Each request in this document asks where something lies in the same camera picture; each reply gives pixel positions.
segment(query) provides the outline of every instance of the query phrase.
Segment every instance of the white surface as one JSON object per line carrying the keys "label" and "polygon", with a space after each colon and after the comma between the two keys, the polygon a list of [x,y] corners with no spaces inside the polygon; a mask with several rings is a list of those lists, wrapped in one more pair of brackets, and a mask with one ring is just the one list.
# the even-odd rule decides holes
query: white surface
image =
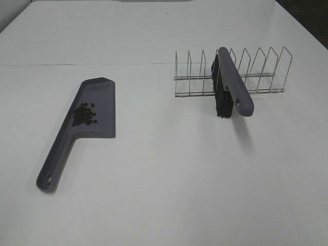
{"label": "white surface", "polygon": [[[34,1],[65,1],[65,0],[34,0]],[[114,1],[114,0],[70,0],[70,1]],[[119,2],[182,2],[192,0],[116,0]]]}
{"label": "white surface", "polygon": [[29,4],[31,0],[0,1],[0,32],[5,29]]}
{"label": "white surface", "polygon": [[0,65],[152,64],[220,46],[327,50],[274,0],[34,2],[0,34]]}

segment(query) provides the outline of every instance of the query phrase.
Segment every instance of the metal dish rack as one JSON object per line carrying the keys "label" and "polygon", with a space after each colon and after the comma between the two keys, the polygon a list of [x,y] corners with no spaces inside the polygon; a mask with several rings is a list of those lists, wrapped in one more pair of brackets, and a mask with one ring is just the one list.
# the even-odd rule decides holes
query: metal dish rack
{"label": "metal dish rack", "polygon": [[[239,62],[233,49],[230,49],[230,56],[235,66],[238,65],[236,68],[250,94],[284,92],[293,60],[291,52],[285,46],[281,49],[280,55],[272,47],[269,48],[267,54],[258,48],[253,62],[247,48],[243,49]],[[201,52],[200,63],[192,63],[188,50],[187,63],[181,64],[178,62],[178,54],[175,51],[174,68],[175,97],[215,95],[211,66],[207,64],[204,50]]]}

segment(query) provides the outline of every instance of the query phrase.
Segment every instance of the brush handle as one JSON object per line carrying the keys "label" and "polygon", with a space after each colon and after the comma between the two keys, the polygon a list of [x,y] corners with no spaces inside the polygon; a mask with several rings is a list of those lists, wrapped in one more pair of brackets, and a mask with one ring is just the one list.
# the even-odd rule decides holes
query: brush handle
{"label": "brush handle", "polygon": [[218,54],[223,88],[230,91],[239,114],[242,116],[252,116],[254,112],[253,100],[231,59],[229,51],[226,47],[221,47]]}

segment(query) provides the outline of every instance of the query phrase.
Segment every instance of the dustpan handle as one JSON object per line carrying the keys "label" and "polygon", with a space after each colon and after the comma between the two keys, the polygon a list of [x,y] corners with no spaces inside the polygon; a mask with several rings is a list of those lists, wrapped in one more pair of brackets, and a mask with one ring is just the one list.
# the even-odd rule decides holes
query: dustpan handle
{"label": "dustpan handle", "polygon": [[218,52],[220,59],[220,73],[225,90],[229,90],[234,105],[242,116],[252,116],[254,112],[253,100],[243,83],[229,51],[221,47]]}
{"label": "dustpan handle", "polygon": [[36,180],[36,186],[43,192],[53,192],[59,182],[66,160],[74,141],[77,139],[65,132],[71,115],[66,115],[59,133],[49,151]]}

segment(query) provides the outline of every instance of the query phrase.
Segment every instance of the hanging hole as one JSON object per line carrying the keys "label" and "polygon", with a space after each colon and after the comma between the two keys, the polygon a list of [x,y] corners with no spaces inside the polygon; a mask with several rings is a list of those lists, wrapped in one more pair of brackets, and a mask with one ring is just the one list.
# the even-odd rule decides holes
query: hanging hole
{"label": "hanging hole", "polygon": [[50,184],[50,182],[51,182],[51,178],[52,178],[52,175],[49,174],[49,175],[47,176],[47,178],[46,178],[46,184],[47,184],[47,185]]}

